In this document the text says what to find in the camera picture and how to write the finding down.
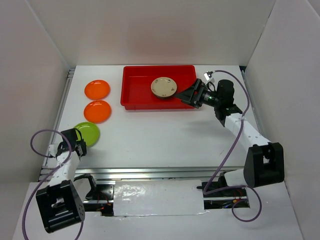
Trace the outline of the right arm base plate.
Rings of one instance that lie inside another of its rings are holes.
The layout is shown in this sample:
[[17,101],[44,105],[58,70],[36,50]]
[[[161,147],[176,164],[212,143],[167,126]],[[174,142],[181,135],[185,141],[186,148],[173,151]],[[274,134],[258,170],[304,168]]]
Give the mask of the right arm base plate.
[[[207,182],[202,182],[201,185],[198,185],[196,188],[198,190],[203,190],[204,187],[206,186]],[[220,188],[220,183],[218,183],[217,181],[214,181],[213,183],[211,183],[211,185],[208,188],[208,192],[209,191],[213,191],[215,189]],[[213,192],[210,194],[204,194],[203,193],[203,197],[204,199],[218,199],[218,198],[242,198],[242,197],[246,197],[247,196],[247,192],[245,189],[243,188],[233,188],[233,189],[225,189],[225,190],[220,190],[217,192]]]

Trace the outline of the cream plate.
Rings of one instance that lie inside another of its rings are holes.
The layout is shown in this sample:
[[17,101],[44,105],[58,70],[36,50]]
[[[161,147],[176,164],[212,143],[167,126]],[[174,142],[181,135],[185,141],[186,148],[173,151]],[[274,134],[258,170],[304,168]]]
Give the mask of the cream plate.
[[169,77],[158,77],[150,85],[151,92],[158,96],[174,95],[178,89],[176,82]]
[[175,95],[156,95],[156,94],[153,94],[153,97],[155,99],[159,99],[159,100],[169,100],[169,99],[172,99],[172,98],[175,98]]

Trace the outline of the aluminium rail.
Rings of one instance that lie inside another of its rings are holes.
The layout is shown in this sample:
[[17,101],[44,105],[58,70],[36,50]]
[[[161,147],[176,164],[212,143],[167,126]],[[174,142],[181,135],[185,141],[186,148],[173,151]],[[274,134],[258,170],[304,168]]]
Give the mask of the aluminium rail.
[[78,168],[75,176],[90,174],[96,181],[209,179],[216,167]]

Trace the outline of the far orange plate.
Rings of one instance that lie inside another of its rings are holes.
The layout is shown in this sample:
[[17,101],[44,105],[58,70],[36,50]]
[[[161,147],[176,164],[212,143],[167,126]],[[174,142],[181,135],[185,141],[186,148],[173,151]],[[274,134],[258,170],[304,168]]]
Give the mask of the far orange plate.
[[84,94],[91,100],[104,99],[109,95],[110,91],[110,85],[102,79],[93,80],[84,88]]

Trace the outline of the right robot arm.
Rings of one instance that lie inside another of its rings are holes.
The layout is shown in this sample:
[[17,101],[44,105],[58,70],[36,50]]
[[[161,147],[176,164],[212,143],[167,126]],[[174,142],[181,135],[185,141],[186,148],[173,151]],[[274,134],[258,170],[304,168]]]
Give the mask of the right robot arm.
[[176,98],[195,108],[208,105],[214,108],[216,118],[223,127],[235,135],[234,148],[240,143],[247,151],[244,167],[226,172],[217,185],[219,193],[229,196],[235,187],[257,188],[281,183],[285,179],[284,149],[278,142],[263,137],[245,118],[245,112],[234,103],[234,84],[223,79],[217,89],[211,90],[197,79]]

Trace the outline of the near orange plate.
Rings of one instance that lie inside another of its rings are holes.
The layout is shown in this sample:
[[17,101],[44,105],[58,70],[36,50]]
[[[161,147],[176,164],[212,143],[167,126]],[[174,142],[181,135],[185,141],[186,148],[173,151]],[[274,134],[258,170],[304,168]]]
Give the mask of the near orange plate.
[[111,113],[111,106],[104,100],[90,102],[83,111],[84,118],[94,124],[105,122],[111,116]]

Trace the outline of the red plastic bin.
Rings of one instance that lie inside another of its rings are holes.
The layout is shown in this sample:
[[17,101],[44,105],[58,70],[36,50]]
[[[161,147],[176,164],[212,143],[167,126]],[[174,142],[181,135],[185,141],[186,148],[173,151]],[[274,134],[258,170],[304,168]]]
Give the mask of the red plastic bin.
[[177,93],[190,87],[196,80],[193,65],[125,66],[122,75],[120,104],[126,110],[192,109],[172,96],[161,99],[152,93],[151,84],[159,77],[168,77],[177,84]]

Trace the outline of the white foil cover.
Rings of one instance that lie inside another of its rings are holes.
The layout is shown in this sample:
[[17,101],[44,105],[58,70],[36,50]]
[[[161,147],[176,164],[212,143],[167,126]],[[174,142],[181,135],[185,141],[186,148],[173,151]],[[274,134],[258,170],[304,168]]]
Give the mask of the white foil cover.
[[205,212],[200,180],[117,181],[113,214],[117,217],[193,216]]

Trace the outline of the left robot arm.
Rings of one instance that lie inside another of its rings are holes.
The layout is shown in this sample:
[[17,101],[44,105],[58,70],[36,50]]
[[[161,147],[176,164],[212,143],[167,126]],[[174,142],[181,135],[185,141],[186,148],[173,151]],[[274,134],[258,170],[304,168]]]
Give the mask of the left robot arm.
[[45,188],[36,192],[35,198],[44,229],[53,233],[66,227],[83,223],[85,207],[74,183],[87,179],[81,194],[88,200],[97,197],[99,187],[89,173],[75,176],[81,157],[87,154],[87,146],[81,132],[71,128],[61,132],[62,142],[57,145],[54,157],[57,167]]

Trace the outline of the green plate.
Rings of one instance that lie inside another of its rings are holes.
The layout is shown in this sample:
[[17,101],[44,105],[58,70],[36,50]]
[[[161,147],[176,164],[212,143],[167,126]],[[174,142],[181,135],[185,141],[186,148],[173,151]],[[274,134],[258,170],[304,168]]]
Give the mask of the green plate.
[[81,122],[74,126],[77,140],[83,139],[88,148],[94,146],[100,138],[100,129],[92,122]]

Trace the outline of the orange plate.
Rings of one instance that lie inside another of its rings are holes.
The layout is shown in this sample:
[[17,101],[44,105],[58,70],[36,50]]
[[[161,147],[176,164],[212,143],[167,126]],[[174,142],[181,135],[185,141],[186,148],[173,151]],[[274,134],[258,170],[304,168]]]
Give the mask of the orange plate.
[[111,116],[111,113],[111,106],[104,100],[90,102],[83,111],[84,118],[94,124],[105,122]]
[[109,95],[110,91],[110,85],[102,79],[93,80],[84,88],[84,94],[91,100],[104,99]]

